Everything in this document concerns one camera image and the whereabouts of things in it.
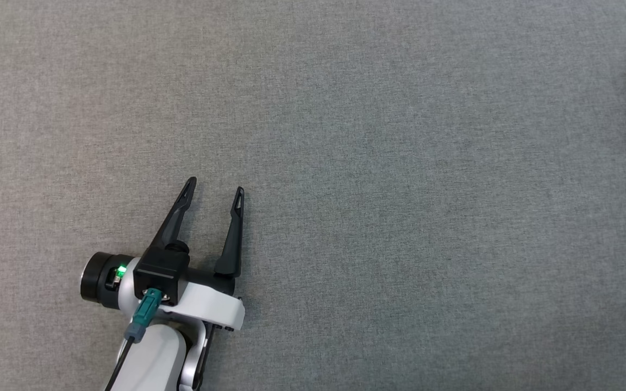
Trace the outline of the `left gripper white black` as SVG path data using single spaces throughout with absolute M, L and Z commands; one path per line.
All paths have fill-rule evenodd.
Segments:
M 165 248 L 171 243 L 177 243 L 184 214 L 190 208 L 196 185 L 195 176 L 188 178 L 150 247 Z M 214 273 L 224 278 L 238 278 L 241 274 L 244 203 L 245 191 L 238 187 L 229 211 L 231 221 L 223 252 L 214 267 Z M 83 299 L 106 308 L 120 310 L 125 317 L 131 318 L 141 302 L 135 295 L 133 277 L 139 260 L 138 257 L 128 255 L 95 253 L 80 277 L 80 295 Z M 245 307 L 240 299 L 213 287 L 190 281 L 178 304 L 160 305 L 154 321 L 189 325 L 203 321 L 238 331 L 244 318 Z

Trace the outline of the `grey fabric sofa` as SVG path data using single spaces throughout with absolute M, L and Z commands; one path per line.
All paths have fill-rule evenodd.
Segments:
M 626 0 L 0 0 L 0 391 L 105 387 L 190 176 L 203 391 L 626 391 Z

